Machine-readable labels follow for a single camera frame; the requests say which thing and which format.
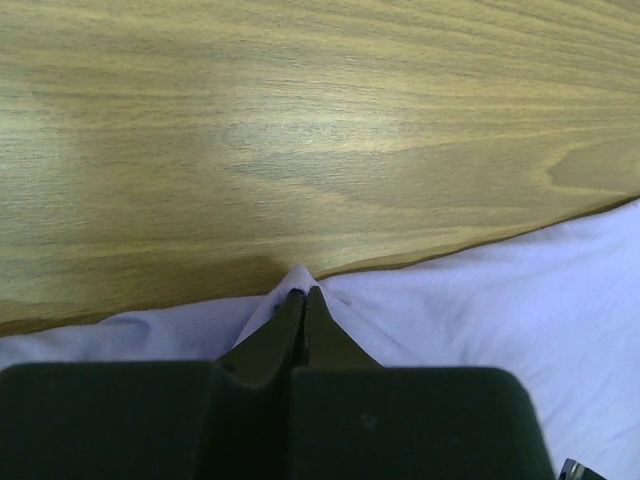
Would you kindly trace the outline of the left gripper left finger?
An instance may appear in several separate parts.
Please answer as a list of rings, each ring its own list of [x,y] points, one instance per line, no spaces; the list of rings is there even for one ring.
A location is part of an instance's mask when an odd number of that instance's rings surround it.
[[[263,389],[296,365],[304,337],[305,293],[291,290],[272,317],[217,363],[235,384]]]

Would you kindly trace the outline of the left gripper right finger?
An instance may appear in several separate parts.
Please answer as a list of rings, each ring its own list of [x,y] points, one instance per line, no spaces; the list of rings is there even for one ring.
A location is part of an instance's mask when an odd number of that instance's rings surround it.
[[[306,296],[303,332],[303,363],[308,368],[381,368],[334,320],[319,287]]]

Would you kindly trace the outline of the purple t shirt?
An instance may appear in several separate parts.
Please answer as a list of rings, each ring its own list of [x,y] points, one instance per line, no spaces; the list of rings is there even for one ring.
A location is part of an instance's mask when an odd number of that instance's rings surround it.
[[[264,296],[5,337],[1,364],[216,359],[288,291],[314,284],[296,267]],[[381,364],[507,370],[532,396],[555,467],[573,458],[609,479],[638,477],[637,202],[320,288],[337,324]]]

